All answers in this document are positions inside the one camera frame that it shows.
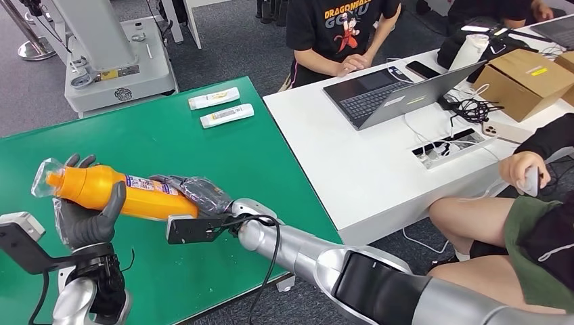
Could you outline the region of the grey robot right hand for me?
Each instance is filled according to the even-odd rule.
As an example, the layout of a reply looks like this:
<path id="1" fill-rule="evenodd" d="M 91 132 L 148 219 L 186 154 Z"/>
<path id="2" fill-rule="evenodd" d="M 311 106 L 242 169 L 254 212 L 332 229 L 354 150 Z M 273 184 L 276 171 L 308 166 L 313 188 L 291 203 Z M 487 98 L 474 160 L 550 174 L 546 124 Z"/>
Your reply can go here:
<path id="1" fill-rule="evenodd" d="M 223 215 L 232 204 L 231 197 L 211 180 L 203 177 L 152 175 L 151 180 L 174 187 L 190 200 L 204 215 Z"/>

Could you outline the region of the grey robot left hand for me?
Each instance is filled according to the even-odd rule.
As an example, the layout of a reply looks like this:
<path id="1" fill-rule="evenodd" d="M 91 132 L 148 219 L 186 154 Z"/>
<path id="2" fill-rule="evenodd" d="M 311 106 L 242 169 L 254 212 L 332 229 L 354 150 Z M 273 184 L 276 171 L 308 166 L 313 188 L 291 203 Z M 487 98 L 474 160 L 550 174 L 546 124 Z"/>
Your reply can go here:
<path id="1" fill-rule="evenodd" d="M 52 198 L 55 227 L 62 243 L 74 251 L 92 244 L 110 242 L 126 194 L 125 182 L 116 182 L 101 211 L 85 208 L 64 198 Z"/>

